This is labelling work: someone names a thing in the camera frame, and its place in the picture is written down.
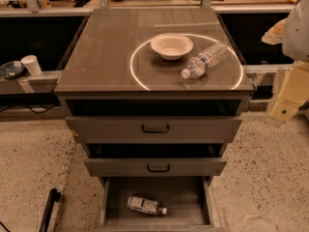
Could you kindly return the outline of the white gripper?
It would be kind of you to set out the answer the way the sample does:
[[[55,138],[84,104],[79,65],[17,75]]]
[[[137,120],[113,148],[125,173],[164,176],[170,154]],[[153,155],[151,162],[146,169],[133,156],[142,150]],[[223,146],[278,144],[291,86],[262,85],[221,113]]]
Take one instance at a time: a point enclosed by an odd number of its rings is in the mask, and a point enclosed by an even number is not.
[[[294,61],[279,76],[279,90],[270,100],[268,117],[276,123],[284,124],[309,100],[309,63]]]

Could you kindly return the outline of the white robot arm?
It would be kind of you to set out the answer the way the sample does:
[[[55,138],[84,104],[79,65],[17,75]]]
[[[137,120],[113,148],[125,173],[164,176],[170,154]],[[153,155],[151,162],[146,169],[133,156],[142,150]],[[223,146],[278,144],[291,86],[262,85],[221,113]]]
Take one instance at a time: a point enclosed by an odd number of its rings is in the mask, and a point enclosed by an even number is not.
[[[288,17],[262,36],[262,42],[282,44],[283,54],[294,60],[267,107],[268,118],[283,124],[309,100],[309,0],[298,0]]]

